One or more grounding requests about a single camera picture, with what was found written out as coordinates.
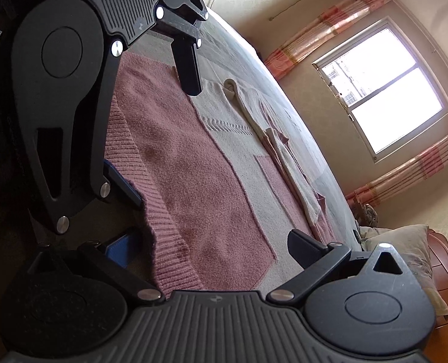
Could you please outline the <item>far patchwork pillow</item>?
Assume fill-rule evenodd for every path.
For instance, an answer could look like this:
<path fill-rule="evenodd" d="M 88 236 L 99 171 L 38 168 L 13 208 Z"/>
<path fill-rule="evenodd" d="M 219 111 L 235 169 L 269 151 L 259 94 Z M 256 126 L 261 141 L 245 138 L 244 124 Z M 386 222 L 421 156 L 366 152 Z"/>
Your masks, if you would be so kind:
<path fill-rule="evenodd" d="M 359 227 L 359 235 L 362 241 L 365 241 L 369 238 L 374 238 L 388 231 L 389 229 L 386 228 L 368 227 L 368 226 Z"/>

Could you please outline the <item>patchwork pillow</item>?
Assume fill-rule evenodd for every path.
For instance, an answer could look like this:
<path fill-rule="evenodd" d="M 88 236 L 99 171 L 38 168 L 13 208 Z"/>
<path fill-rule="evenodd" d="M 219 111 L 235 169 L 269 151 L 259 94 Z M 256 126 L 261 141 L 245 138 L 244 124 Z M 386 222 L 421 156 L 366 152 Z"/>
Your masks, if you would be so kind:
<path fill-rule="evenodd" d="M 371 252 L 378 244 L 391 244 L 404 259 L 424 292 L 434 306 L 436 316 L 448 316 L 448 305 L 439 294 L 434 281 L 429 246 L 427 242 L 429 226 L 412 224 L 389 230 L 374 238 L 360 242 L 364 251 Z"/>
<path fill-rule="evenodd" d="M 389 229 L 386 228 L 368 227 L 368 226 L 359 227 L 359 235 L 362 241 L 365 241 L 369 238 L 374 238 L 388 231 Z"/>

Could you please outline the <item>near patchwork pillow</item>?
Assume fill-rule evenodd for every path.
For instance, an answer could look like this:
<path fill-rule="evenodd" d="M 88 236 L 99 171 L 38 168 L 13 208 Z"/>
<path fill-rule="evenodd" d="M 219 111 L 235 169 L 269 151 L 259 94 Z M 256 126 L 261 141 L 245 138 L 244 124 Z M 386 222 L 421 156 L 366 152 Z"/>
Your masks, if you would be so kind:
<path fill-rule="evenodd" d="M 389 230 L 374 238 L 360 242 L 364 251 L 371 252 L 378 244 L 391 244 L 404 259 L 424 292 L 434 306 L 436 316 L 448 316 L 448 305 L 439 294 L 434 281 L 429 246 L 427 242 L 429 226 L 412 224 Z"/>

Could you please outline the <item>right orange curtain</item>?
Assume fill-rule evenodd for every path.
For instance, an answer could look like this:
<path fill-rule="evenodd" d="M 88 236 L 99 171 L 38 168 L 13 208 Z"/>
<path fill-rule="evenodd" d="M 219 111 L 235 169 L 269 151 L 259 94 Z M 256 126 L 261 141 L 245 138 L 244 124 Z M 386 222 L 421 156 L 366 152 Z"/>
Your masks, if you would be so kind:
<path fill-rule="evenodd" d="M 430 148 L 346 196 L 351 208 L 380 205 L 429 179 L 448 165 L 448 134 Z"/>

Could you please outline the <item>orange curtain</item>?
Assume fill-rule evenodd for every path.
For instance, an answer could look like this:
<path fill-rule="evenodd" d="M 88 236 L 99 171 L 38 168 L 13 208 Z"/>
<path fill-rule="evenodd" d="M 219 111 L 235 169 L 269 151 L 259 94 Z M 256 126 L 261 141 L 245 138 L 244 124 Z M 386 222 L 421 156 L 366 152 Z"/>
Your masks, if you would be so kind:
<path fill-rule="evenodd" d="M 448 165 L 448 134 L 430 148 L 346 196 L 351 208 L 380 205 L 429 179 Z"/>
<path fill-rule="evenodd" d="M 342 0 L 274 50 L 264 64 L 276 80 L 288 75 L 312 52 L 392 0 Z"/>

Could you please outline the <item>left orange curtain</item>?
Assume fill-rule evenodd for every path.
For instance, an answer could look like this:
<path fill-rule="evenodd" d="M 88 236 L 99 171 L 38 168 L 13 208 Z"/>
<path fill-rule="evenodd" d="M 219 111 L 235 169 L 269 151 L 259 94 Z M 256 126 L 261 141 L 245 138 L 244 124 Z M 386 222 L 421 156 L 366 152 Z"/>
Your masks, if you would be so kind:
<path fill-rule="evenodd" d="M 342 0 L 274 50 L 264 64 L 276 80 L 288 75 L 312 52 L 392 0 Z"/>

